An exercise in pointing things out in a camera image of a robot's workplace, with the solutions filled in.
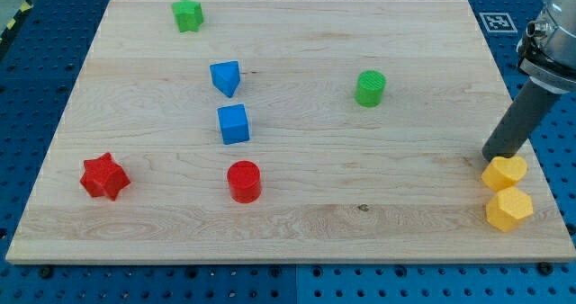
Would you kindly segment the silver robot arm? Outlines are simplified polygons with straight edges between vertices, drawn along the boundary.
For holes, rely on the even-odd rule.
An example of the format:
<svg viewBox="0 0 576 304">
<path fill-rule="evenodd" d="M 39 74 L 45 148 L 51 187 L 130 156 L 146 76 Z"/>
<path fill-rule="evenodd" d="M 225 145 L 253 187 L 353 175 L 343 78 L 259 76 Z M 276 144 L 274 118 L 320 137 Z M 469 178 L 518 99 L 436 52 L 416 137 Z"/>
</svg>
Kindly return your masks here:
<svg viewBox="0 0 576 304">
<path fill-rule="evenodd" d="M 519 70 L 555 94 L 575 90 L 575 0 L 548 0 L 517 45 Z"/>
</svg>

